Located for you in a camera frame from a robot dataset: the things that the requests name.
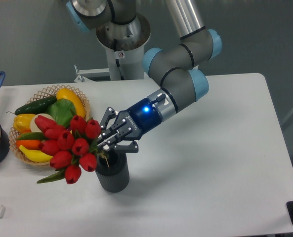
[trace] table surface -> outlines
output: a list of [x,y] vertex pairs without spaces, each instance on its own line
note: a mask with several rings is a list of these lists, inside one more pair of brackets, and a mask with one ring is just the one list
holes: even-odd
[[[0,163],[3,236],[235,237],[293,232],[293,168],[265,78],[208,77],[209,93],[145,134],[129,154],[129,185],[102,189],[95,173],[79,181],[36,184],[49,167],[22,163],[10,152]],[[158,89],[150,79],[71,83],[91,115],[124,110]],[[48,85],[0,89],[0,123]]]

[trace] blue led light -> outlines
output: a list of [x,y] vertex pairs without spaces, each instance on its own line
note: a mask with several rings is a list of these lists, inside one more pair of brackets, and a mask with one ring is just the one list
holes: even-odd
[[148,108],[148,107],[145,106],[145,107],[143,108],[143,111],[144,111],[144,112],[149,112],[149,111],[150,111],[150,108]]

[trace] red tulip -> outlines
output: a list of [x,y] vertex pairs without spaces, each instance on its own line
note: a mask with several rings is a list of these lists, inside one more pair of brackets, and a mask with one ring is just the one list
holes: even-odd
[[66,183],[74,184],[78,181],[79,177],[82,174],[82,170],[79,166],[71,164],[65,170],[65,179]]
[[80,134],[83,134],[85,132],[86,124],[86,120],[78,115],[75,115],[70,122],[73,133],[77,130]]
[[59,149],[56,140],[47,140],[45,142],[41,142],[39,144],[39,149],[49,156],[53,156],[61,150]]
[[55,128],[57,126],[57,123],[54,120],[42,115],[37,116],[34,122],[43,133],[46,129]]
[[57,145],[61,150],[70,150],[74,142],[75,138],[69,131],[62,132],[57,139]]
[[62,132],[67,131],[64,126],[57,125],[55,128],[45,129],[44,136],[51,140],[57,140]]
[[86,153],[79,159],[79,164],[88,172],[93,172],[97,167],[96,156],[92,153]]
[[75,140],[72,146],[72,152],[77,156],[86,154],[89,150],[89,144],[84,138],[78,138]]
[[60,151],[56,153],[49,161],[49,165],[55,169],[61,169],[71,164],[72,154],[68,151]]
[[85,134],[90,139],[95,139],[101,133],[101,127],[98,121],[90,119],[85,128]]

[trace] wicker basket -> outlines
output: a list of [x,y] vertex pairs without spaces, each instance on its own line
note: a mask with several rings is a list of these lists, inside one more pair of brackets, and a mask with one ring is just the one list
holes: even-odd
[[[61,88],[68,88],[70,90],[72,90],[73,92],[75,92],[78,97],[80,98],[81,102],[84,105],[85,108],[85,119],[88,120],[89,116],[90,116],[90,105],[89,105],[89,101],[86,97],[85,94],[83,94],[79,89],[76,89],[72,86],[69,85],[54,85],[52,87],[47,87],[47,88],[43,88],[43,90],[39,90],[36,94],[34,94],[33,97],[30,98],[30,100],[27,102],[27,104],[45,98],[45,97],[49,97],[49,96],[53,96],[56,95],[56,92],[61,89]],[[10,149],[12,150],[12,152],[15,154],[15,156],[17,158],[19,158],[22,162],[26,163],[26,164],[30,164],[30,165],[38,165],[38,166],[47,166],[49,165],[49,161],[48,162],[34,162],[29,160],[16,146],[16,138],[19,136],[19,132],[17,130],[15,130],[13,127],[10,129],[10,133],[9,133],[9,142],[10,142]]]

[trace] black vase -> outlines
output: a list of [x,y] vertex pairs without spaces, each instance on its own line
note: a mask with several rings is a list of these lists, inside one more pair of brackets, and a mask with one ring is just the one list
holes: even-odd
[[130,175],[128,172],[126,154],[109,153],[108,164],[101,156],[97,157],[96,174],[104,190],[117,193],[128,185]]

